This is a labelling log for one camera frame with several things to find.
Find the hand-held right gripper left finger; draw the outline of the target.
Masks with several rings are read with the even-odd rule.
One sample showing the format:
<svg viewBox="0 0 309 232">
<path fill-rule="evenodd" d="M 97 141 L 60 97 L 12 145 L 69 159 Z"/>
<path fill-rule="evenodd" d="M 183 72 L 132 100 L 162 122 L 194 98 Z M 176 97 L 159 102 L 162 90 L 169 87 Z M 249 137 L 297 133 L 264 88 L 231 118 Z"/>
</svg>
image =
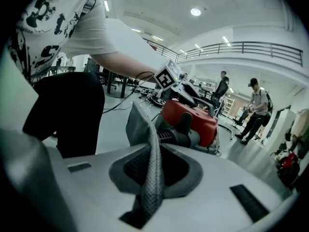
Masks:
<svg viewBox="0 0 309 232">
<path fill-rule="evenodd" d="M 103 154 L 63 159 L 49 147 L 52 170 L 65 202 L 68 222 L 62 232 L 136 232 L 137 228 L 119 218 L 132 209 L 135 195 L 122 193 L 109 176 L 112 164 L 128 155 L 148 149 L 147 144 Z"/>
</svg>

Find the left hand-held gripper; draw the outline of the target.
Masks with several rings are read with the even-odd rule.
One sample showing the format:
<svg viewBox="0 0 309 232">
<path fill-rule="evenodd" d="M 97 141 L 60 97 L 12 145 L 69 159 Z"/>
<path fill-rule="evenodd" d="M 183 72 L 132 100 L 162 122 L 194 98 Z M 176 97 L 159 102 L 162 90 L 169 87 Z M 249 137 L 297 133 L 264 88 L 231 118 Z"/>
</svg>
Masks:
<svg viewBox="0 0 309 232">
<path fill-rule="evenodd" d="M 198 107 L 195 98 L 200 99 L 192 83 L 187 82 L 180 67 L 172 60 L 163 64 L 154 75 L 156 82 L 163 90 L 163 100 L 179 99 L 189 107 Z"/>
</svg>

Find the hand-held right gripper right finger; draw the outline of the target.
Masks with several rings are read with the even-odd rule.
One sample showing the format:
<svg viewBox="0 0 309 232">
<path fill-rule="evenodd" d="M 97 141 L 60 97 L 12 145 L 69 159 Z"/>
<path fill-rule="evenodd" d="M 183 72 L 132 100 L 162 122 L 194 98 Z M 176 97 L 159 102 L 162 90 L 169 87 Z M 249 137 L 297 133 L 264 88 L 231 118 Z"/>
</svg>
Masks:
<svg viewBox="0 0 309 232">
<path fill-rule="evenodd" d="M 144 226 L 146 232 L 267 232 L 287 214 L 297 200 L 286 200 L 263 181 L 235 163 L 199 151 L 171 145 L 198 161 L 203 177 L 187 196 L 165 199 Z M 252 222 L 230 187 L 243 184 L 269 214 Z"/>
</svg>

